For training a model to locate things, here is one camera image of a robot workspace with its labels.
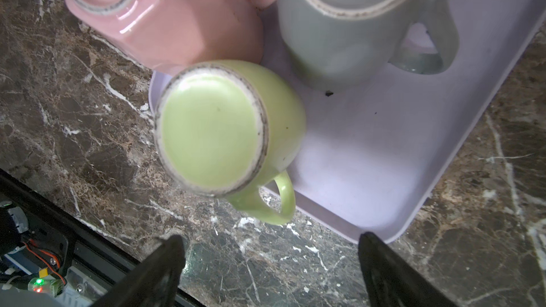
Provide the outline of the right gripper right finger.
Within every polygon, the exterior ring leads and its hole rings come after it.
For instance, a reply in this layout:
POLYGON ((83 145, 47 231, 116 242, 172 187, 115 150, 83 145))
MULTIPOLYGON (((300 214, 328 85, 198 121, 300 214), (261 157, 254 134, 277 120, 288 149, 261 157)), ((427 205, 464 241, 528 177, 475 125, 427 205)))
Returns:
POLYGON ((454 306, 376 234, 358 241, 358 258, 371 306, 454 306))

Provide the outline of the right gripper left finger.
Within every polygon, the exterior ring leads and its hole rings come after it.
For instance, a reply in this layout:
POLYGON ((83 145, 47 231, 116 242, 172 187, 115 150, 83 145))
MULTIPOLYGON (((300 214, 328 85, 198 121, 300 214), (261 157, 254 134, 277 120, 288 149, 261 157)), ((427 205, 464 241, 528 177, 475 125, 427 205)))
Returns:
POLYGON ((94 306, 173 306, 186 265, 183 237, 162 239, 160 246, 94 306))

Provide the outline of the light green mug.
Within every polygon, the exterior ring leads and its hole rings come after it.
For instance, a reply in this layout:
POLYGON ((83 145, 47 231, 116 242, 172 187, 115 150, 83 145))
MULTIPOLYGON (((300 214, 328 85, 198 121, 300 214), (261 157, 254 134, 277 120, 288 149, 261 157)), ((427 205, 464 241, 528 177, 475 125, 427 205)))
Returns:
POLYGON ((306 133, 297 93, 245 61, 193 65, 170 78, 154 111, 154 140, 169 175, 189 193, 225 199, 263 223, 296 210, 287 173, 306 133))

